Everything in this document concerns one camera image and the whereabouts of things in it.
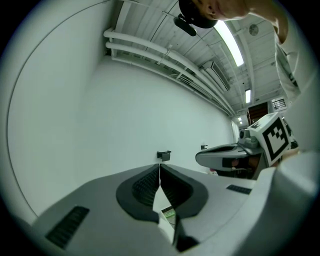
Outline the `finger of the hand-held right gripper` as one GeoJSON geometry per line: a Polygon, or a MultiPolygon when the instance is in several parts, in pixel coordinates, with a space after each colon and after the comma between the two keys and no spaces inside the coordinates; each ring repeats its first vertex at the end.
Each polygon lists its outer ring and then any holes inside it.
{"type": "Polygon", "coordinates": [[[198,152],[196,162],[215,171],[231,172],[240,169],[240,160],[249,154],[241,147],[214,147],[198,152]]]}
{"type": "Polygon", "coordinates": [[[237,143],[234,144],[224,144],[216,147],[207,149],[208,151],[232,151],[238,147],[237,143]]]}

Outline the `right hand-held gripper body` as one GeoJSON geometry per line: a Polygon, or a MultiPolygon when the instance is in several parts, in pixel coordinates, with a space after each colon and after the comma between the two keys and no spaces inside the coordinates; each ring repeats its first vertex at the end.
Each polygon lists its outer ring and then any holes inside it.
{"type": "Polygon", "coordinates": [[[266,114],[239,132],[238,144],[249,157],[260,159],[253,175],[257,179],[263,169],[271,167],[290,148],[290,136],[278,112],[266,114]]]}

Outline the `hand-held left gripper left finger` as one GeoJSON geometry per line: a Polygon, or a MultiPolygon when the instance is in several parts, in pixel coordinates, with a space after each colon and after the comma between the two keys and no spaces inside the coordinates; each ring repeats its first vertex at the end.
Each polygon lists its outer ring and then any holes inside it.
{"type": "Polygon", "coordinates": [[[33,224],[50,255],[174,256],[153,201],[159,165],[93,179],[44,211],[33,224]]]}

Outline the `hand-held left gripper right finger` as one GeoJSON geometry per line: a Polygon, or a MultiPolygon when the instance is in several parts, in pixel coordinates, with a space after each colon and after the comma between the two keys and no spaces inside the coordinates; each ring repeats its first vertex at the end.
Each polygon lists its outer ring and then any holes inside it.
{"type": "Polygon", "coordinates": [[[173,246],[184,252],[202,244],[240,209],[254,180],[160,165],[160,186],[175,211],[173,246]]]}

